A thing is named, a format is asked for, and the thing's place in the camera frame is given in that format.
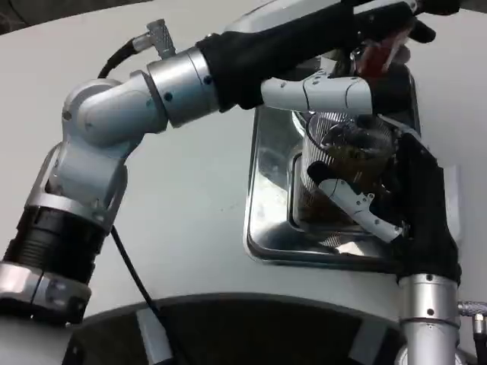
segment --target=cable connector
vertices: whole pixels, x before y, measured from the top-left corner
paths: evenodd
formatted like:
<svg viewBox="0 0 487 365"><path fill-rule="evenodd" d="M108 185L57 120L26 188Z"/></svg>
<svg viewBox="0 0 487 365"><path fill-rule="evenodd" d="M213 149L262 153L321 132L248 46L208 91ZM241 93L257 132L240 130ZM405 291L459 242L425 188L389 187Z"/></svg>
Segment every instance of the cable connector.
<svg viewBox="0 0 487 365"><path fill-rule="evenodd" d="M148 32L137 36L132 40L132 45L137 53L155 47L161 59L167 59L176 54L173 39L169 34L164 19L158 19L147 24Z"/></svg>

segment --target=black robot arm segment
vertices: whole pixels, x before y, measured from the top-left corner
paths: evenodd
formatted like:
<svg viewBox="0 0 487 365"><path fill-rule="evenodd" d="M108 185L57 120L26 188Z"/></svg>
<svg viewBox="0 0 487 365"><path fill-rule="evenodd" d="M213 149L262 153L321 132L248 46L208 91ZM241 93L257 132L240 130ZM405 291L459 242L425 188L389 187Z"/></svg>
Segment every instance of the black robot arm segment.
<svg viewBox="0 0 487 365"><path fill-rule="evenodd" d="M198 42L221 110L236 104L244 109L259 106L263 81L330 50L355 48L365 39L381 40L414 19L408 2L372 7L359 14L357 8L340 2L258 33L228 31Z"/></svg>
<svg viewBox="0 0 487 365"><path fill-rule="evenodd" d="M399 140L397 168L403 187L400 204L409 224L409 238L392 242L403 267L398 278L430 274L460 284L458 248L447 223L443 169L409 133Z"/></svg>

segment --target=black cable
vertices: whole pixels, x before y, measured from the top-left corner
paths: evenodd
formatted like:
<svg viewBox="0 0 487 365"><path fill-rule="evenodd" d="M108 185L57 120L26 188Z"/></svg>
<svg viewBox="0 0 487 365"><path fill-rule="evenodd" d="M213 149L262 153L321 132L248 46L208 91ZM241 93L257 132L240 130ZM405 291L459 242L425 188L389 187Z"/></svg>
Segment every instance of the black cable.
<svg viewBox="0 0 487 365"><path fill-rule="evenodd" d="M32 25L31 23L29 23L28 21L25 20L25 18L22 16L21 13L18 12L17 8L12 3L12 0L8 0L8 6L10 6L10 9L12 9L12 11L15 13L15 15L18 17L19 21L24 23L26 25L26 27L30 27Z"/></svg>
<svg viewBox="0 0 487 365"><path fill-rule="evenodd" d="M474 333L473 341L475 342L475 350L477 353L477 364L487 365L487 335L484 333Z"/></svg>
<svg viewBox="0 0 487 365"><path fill-rule="evenodd" d="M158 307L155 305L154 301L152 300L150 294L145 289L145 286L142 283L142 280L138 276L137 271L135 270L134 265L132 264L132 261L129 258L129 254L127 254L127 251L125 250L125 247L122 244L122 240L120 239L120 236L119 236L115 226L112 227L111 233L112 233L113 240L115 241L116 248L119 250L120 255L122 256L122 259L125 262L125 265L128 268L129 273L135 282L135 285L137 285L138 290L140 291L140 293L144 297L144 300L147 303L147 306L151 309L151 311L154 313L154 315L158 319L159 323L166 330L167 340L169 342L169 346L170 346L171 350L173 351L173 357L176 358L176 356L178 355L179 357L183 358L184 363L190 364L189 358L186 355L186 352L184 351L183 347L181 346L181 343L173 335L174 331L170 327L170 324L167 321L167 318L162 315L161 311L158 309Z"/></svg>
<svg viewBox="0 0 487 365"><path fill-rule="evenodd" d="M120 65L128 57L136 55L137 51L132 43L133 38L125 43L118 51L116 51L107 61L105 66L101 69L98 78L105 78L108 76L116 66Z"/></svg>

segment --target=robotic arm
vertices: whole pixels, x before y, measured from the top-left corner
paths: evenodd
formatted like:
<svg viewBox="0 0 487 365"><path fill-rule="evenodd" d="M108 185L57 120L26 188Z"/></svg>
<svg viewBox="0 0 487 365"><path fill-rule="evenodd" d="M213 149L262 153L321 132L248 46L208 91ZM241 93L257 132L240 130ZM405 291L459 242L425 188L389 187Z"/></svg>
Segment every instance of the robotic arm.
<svg viewBox="0 0 487 365"><path fill-rule="evenodd" d="M322 71L304 81L280 77L325 52L421 24L415 16L424 11L453 14L458 2L344 0L260 32L229 30L176 55L169 49L162 55L169 57L125 83L97 79L75 88L62 110L63 140L42 165L0 262L0 311L50 325L81 322L95 257L126 189L125 161L146 133L235 105L351 114L402 109L409 95L384 93L385 80ZM424 29L415 27L411 37L424 39ZM148 45L144 36L133 42L138 50Z"/></svg>

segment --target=white table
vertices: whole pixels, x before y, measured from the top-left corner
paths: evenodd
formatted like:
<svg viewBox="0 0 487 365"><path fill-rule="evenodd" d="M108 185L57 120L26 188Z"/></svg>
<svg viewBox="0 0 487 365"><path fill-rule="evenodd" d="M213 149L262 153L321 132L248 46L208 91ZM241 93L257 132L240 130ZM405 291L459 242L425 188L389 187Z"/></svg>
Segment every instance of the white table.
<svg viewBox="0 0 487 365"><path fill-rule="evenodd" d="M222 31L263 0L161 0L83 14L0 37L0 252L15 227L40 164L61 138L68 92L95 78L107 57L145 24L164 17L178 49ZM462 11L428 17L438 31L430 46L411 45L425 140L442 162L463 169L465 243L463 299L487 300L482 276L487 246L482 231L487 195L482 35L487 18ZM129 60L112 77L156 59L153 51ZM149 135L130 157L129 187L116 225L155 298L207 293L267 293L316 300L345 310L396 320L392 275L264 265L244 251L244 209L253 112L232 110L180 130ZM109 238L91 280L87 316L142 301ZM470 327L463 345L473 349Z"/></svg>

